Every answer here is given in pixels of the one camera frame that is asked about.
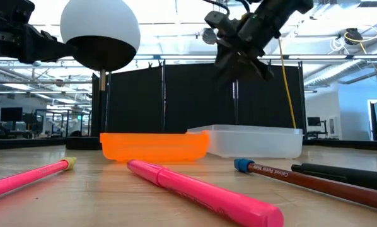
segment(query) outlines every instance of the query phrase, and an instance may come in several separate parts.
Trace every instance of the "orange plastic container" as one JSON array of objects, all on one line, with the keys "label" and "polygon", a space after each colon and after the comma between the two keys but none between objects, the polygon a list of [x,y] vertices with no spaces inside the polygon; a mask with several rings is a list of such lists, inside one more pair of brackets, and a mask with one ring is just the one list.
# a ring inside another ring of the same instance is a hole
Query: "orange plastic container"
[{"label": "orange plastic container", "polygon": [[103,155],[110,160],[194,161],[203,158],[209,136],[200,134],[100,134]]}]

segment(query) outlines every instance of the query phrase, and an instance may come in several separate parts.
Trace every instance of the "pink pencil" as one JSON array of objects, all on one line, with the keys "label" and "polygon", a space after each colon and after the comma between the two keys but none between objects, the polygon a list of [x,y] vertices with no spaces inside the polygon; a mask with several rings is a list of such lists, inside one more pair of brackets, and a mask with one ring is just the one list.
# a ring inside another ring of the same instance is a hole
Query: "pink pencil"
[{"label": "pink pencil", "polygon": [[46,165],[25,173],[16,174],[4,179],[0,179],[0,195],[10,192],[18,187],[22,187],[28,183],[32,183],[40,178],[46,177],[62,170],[70,170],[74,168],[76,158],[64,158],[63,160]]},{"label": "pink pencil", "polygon": [[159,187],[187,197],[242,226],[283,227],[278,207],[222,189],[144,161],[131,160],[127,167]]}]

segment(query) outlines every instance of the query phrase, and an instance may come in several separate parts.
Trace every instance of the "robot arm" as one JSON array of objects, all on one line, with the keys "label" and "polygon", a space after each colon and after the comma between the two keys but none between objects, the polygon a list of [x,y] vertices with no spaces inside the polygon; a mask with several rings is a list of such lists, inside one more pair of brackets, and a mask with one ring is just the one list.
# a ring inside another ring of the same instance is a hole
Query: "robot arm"
[{"label": "robot arm", "polygon": [[0,56],[22,63],[55,62],[72,56],[76,48],[58,42],[48,32],[29,25],[35,5],[28,0],[0,0]]},{"label": "robot arm", "polygon": [[[251,4],[262,0],[246,1]],[[269,67],[258,57],[265,54],[263,49],[272,38],[281,36],[279,30],[295,11],[305,14],[311,8],[313,0],[264,0],[254,13],[244,14],[241,20],[230,20],[218,11],[208,13],[205,21],[218,30],[215,64],[221,69],[221,79],[235,81],[254,72],[265,80],[272,79]]]}]

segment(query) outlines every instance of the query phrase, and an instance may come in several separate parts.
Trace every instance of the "wooden table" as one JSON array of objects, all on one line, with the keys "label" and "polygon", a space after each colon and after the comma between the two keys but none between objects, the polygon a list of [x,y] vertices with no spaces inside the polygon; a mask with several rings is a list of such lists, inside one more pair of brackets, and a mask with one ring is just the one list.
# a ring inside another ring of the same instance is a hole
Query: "wooden table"
[{"label": "wooden table", "polygon": [[[132,174],[100,151],[64,146],[0,151],[0,178],[78,157],[75,170],[0,197],[0,227],[42,226],[235,226],[212,212]],[[309,162],[377,171],[377,152],[304,147],[296,160],[258,159],[289,170]],[[377,210],[255,174],[235,171],[233,159],[208,155],[170,169],[280,207],[285,226],[375,226]]]}]

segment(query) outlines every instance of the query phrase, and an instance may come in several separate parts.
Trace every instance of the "black marker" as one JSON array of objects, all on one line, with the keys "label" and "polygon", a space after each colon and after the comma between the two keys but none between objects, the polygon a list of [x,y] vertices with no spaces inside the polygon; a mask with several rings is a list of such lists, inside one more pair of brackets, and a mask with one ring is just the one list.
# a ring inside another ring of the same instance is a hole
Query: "black marker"
[{"label": "black marker", "polygon": [[292,165],[292,171],[311,175],[314,177],[349,183],[360,187],[377,190],[377,172],[367,170],[355,170],[334,166],[316,165],[303,163]]}]

